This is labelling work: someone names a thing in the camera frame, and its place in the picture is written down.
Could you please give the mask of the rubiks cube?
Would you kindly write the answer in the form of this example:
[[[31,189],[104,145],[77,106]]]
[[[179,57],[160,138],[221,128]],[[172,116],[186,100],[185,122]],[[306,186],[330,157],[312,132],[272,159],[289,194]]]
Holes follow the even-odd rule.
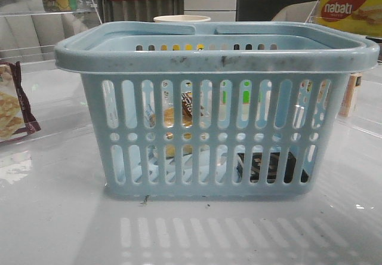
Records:
[[[248,112],[250,105],[250,81],[242,81],[239,86],[240,99],[238,101],[238,122],[246,122],[248,120]],[[223,80],[220,84],[220,108],[219,108],[219,121],[230,121],[230,109],[232,105],[232,83],[229,80]]]

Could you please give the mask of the beige small carton box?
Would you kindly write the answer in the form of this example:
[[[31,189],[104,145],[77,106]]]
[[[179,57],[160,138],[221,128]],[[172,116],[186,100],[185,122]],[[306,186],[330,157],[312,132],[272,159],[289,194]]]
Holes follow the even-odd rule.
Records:
[[[356,102],[358,97],[358,90],[361,86],[362,74],[353,73],[349,76],[347,87],[344,93],[343,101],[341,102],[341,107],[339,115],[342,117],[352,116],[356,109]]]

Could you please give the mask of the light blue plastic basket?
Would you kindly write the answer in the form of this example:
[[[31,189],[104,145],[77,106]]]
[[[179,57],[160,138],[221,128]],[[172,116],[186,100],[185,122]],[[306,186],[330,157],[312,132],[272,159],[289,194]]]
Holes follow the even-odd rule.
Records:
[[[57,67],[79,73],[107,189],[117,196],[295,196],[308,192],[349,76],[377,64],[363,36],[296,22],[105,23],[59,42]],[[230,121],[219,121],[220,84],[232,83]],[[249,116],[238,122],[239,86],[250,81]],[[166,159],[164,91],[175,107],[175,158]],[[181,93],[193,96],[193,126],[181,126]],[[157,125],[145,122],[148,104]],[[183,156],[181,134],[192,133]],[[262,153],[259,181],[249,175]],[[273,183],[270,153],[279,152]],[[297,159],[284,182],[288,152]],[[238,180],[237,154],[245,154]],[[309,179],[301,182],[305,170]]]

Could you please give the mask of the clear acrylic shelf left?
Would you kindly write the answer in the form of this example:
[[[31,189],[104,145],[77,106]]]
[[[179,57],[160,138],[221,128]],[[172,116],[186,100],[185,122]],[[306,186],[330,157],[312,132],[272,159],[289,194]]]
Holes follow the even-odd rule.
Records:
[[[54,59],[55,45],[101,24],[96,0],[75,11],[46,11],[42,0],[1,0],[1,63]]]

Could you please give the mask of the yellow popcorn paper cup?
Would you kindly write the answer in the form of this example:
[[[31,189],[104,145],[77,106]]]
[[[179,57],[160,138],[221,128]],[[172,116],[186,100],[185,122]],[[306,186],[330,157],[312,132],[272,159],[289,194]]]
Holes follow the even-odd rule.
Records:
[[[170,16],[157,16],[153,18],[155,23],[202,23],[209,22],[211,18],[208,16],[194,16],[194,15],[170,15]]]

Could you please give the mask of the cracker packet dark red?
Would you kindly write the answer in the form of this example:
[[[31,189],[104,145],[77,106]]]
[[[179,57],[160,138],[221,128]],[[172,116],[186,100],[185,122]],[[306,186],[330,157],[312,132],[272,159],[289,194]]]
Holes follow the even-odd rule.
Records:
[[[17,140],[41,130],[21,85],[19,62],[1,63],[1,143]]]

